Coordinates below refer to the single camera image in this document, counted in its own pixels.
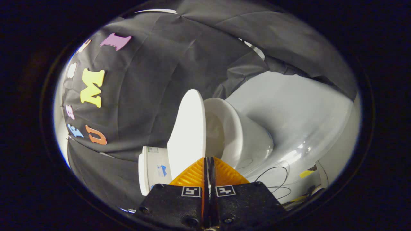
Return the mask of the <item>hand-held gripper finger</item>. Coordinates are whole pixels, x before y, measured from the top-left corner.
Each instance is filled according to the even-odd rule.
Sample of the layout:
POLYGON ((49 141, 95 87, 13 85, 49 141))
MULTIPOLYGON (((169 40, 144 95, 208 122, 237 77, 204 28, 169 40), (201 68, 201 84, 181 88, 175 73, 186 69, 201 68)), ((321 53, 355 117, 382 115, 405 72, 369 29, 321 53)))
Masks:
POLYGON ((267 231, 286 215, 263 182, 249 182, 217 157, 210 158, 210 184, 210 223, 219 231, 267 231))
POLYGON ((209 227, 207 160, 200 158, 171 183, 157 183, 135 218, 151 231, 201 231, 209 227))

